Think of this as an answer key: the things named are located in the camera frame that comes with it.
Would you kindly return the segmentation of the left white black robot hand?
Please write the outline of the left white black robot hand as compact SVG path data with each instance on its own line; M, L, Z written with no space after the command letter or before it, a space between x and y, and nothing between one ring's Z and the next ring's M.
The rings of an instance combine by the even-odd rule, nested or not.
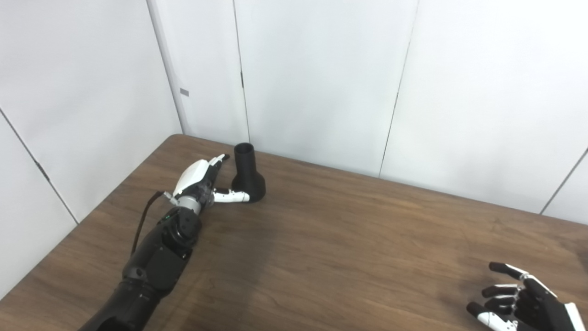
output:
M245 191L234 191L215 187L223 162L230 155L221 154L211 160L198 160L191 164L180 176L173 197L175 205L189 209L199 206L202 209L214 203L247 203L251 197Z

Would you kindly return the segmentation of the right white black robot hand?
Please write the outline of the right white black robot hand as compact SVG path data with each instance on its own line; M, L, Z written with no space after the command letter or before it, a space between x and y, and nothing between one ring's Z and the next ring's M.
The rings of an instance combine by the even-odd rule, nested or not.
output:
M575 303L563 303L537 277L510 264L489 262L489 270L516 284L495 284L481 291L484 304L470 302L467 312L492 331L585 331Z

